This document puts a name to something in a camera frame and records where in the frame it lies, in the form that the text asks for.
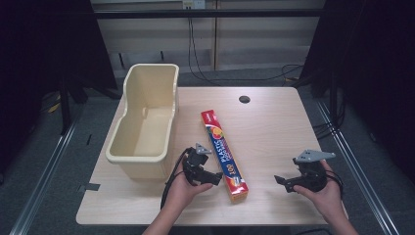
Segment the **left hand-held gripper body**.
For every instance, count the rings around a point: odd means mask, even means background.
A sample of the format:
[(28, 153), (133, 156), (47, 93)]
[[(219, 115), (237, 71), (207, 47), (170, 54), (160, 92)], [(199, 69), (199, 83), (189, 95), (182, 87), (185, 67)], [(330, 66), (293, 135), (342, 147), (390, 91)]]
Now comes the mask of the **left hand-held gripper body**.
[(191, 185), (195, 185), (196, 181), (201, 184), (211, 183), (210, 173), (203, 168), (208, 160), (207, 152), (206, 148), (199, 143), (196, 144), (195, 148), (191, 147), (187, 151), (187, 157), (182, 162), (182, 168)]

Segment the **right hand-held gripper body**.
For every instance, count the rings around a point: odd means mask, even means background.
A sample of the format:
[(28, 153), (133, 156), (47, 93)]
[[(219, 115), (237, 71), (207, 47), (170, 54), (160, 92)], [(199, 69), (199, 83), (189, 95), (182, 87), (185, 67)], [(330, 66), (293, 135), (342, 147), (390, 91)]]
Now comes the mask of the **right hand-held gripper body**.
[(300, 171), (300, 176), (295, 180), (294, 185), (302, 186), (312, 192), (321, 191), (327, 184), (326, 169), (321, 162), (335, 156), (335, 153), (330, 152), (304, 150), (293, 158), (294, 164)]

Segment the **red and blue wrap box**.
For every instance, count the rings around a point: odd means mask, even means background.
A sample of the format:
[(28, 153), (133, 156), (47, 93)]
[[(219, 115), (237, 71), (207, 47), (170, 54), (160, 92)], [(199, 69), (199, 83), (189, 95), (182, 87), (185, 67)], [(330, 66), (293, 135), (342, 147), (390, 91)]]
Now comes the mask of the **red and blue wrap box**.
[(249, 194), (249, 187), (226, 141), (224, 131), (214, 110), (201, 112), (201, 117), (207, 131), (208, 138), (223, 172), (223, 179), (232, 203), (245, 200)]

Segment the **cream plastic storage bin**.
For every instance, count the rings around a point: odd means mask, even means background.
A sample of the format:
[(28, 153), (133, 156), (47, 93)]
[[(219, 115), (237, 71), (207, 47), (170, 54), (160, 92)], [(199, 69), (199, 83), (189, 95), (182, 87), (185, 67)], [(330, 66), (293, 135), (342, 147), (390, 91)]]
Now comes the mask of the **cream plastic storage bin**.
[(122, 115), (106, 158), (133, 179), (168, 175), (178, 112), (178, 72), (174, 64), (137, 64), (123, 82)]

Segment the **person's left hand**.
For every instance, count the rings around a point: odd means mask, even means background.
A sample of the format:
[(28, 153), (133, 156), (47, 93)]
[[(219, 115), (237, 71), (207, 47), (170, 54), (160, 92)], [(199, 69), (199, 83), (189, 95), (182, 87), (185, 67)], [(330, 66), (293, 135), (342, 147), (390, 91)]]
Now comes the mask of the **person's left hand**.
[(168, 190), (164, 206), (180, 207), (184, 211), (197, 195), (204, 193), (211, 188), (211, 184), (199, 186), (191, 185), (183, 172), (177, 173)]

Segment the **person's right hand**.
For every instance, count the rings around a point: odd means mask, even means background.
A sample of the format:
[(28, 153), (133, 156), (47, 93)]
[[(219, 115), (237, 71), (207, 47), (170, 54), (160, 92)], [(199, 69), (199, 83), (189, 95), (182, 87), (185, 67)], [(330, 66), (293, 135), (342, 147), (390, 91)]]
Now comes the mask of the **person's right hand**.
[(341, 199), (340, 186), (333, 179), (332, 169), (325, 160), (322, 160), (321, 164), (328, 174), (327, 184), (322, 190), (312, 192), (299, 185), (295, 185), (294, 190), (310, 200), (327, 223), (334, 225), (336, 222), (346, 220), (347, 217)]

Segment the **grey tape piece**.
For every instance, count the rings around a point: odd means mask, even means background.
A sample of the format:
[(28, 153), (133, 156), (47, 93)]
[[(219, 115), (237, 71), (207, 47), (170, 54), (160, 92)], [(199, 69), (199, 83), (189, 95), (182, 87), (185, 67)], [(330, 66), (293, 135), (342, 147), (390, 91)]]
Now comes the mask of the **grey tape piece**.
[(77, 189), (77, 192), (85, 193), (86, 191), (98, 191), (100, 186), (100, 184), (96, 183), (87, 183), (84, 185), (80, 185)]

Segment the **black curtain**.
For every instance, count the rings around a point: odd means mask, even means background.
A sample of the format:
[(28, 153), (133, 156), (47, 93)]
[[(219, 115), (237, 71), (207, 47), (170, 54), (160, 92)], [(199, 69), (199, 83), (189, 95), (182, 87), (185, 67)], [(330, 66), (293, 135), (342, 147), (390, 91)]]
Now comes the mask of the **black curtain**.
[(77, 103), (116, 88), (91, 0), (0, 0), (0, 185), (62, 78)]
[(335, 82), (415, 183), (415, 0), (326, 0), (300, 77)]

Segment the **black metal stand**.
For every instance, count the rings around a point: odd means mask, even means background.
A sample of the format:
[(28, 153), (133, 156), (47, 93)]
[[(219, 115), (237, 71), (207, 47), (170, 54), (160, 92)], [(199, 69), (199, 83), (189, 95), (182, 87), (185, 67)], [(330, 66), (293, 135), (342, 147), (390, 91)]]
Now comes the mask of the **black metal stand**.
[(69, 130), (71, 124), (71, 116), (69, 109), (69, 94), (66, 81), (62, 78), (60, 81), (60, 97), (61, 97), (61, 111), (63, 119), (62, 134), (65, 135)]

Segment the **aluminium floor rail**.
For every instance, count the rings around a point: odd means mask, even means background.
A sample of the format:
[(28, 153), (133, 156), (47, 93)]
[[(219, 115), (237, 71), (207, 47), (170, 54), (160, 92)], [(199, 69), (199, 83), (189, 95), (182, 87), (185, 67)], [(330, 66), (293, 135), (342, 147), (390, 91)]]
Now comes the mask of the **aluminium floor rail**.
[(65, 153), (68, 144), (73, 136), (78, 121), (83, 113), (84, 105), (75, 105), (73, 107), (72, 114), (70, 115), (71, 121), (63, 134), (57, 142), (57, 145), (50, 156), (48, 163), (46, 164), (39, 180), (36, 183), (30, 197), (26, 201), (22, 212), (17, 218), (9, 235), (26, 235), (38, 210), (45, 197), (45, 194), (50, 186), (52, 177), (56, 172), (56, 169), (61, 161), (63, 154)]
[(348, 168), (350, 169), (360, 191), (362, 192), (366, 202), (368, 203), (372, 213), (381, 226), (385, 235), (400, 235), (397, 227), (395, 226), (392, 217), (385, 205), (375, 192), (372, 184), (367, 178), (361, 165), (359, 164), (354, 152), (349, 147), (343, 133), (338, 127), (334, 126), (334, 122), (331, 120), (331, 113), (329, 108), (324, 102), (319, 101), (317, 103), (321, 116), (324, 119), (325, 124), (329, 127), (330, 133), (333, 136), (340, 152), (342, 153)]

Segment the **black horizontal frame bar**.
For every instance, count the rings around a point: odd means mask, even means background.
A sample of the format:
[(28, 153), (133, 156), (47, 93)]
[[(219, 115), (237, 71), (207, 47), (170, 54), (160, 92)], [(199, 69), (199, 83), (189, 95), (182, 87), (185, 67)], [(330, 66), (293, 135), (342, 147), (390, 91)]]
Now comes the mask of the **black horizontal frame bar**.
[(175, 19), (175, 18), (266, 18), (320, 17), (318, 9), (255, 9), (255, 10), (159, 10), (159, 11), (95, 11), (97, 19)]

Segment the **white wall socket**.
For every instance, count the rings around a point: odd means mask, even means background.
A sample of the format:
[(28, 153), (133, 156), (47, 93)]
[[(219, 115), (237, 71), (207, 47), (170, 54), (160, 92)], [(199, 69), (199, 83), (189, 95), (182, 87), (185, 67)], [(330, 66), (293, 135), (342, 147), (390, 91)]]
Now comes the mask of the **white wall socket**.
[(204, 10), (206, 0), (182, 0), (182, 8), (184, 10)]

